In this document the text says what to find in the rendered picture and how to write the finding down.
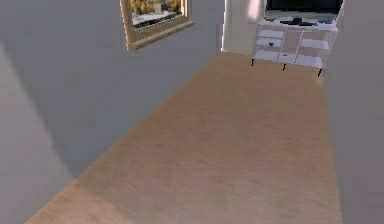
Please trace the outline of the black television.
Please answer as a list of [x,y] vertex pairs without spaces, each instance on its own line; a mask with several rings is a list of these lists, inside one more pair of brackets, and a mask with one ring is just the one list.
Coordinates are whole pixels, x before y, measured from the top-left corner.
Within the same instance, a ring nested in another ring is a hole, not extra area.
[[266,0],[264,16],[289,25],[331,24],[343,0]]

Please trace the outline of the white television stand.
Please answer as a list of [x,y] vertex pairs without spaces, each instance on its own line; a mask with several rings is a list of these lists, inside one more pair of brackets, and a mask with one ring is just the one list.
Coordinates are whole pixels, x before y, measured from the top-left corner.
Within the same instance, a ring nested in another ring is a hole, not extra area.
[[334,24],[261,20],[257,24],[251,65],[256,60],[313,67],[320,77],[338,34]]

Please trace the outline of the wooden framed window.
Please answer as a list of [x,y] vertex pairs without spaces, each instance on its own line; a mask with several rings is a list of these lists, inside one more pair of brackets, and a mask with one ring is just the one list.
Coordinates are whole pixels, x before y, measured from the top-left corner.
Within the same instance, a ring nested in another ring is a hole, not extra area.
[[194,24],[191,0],[120,0],[126,48],[136,51]]

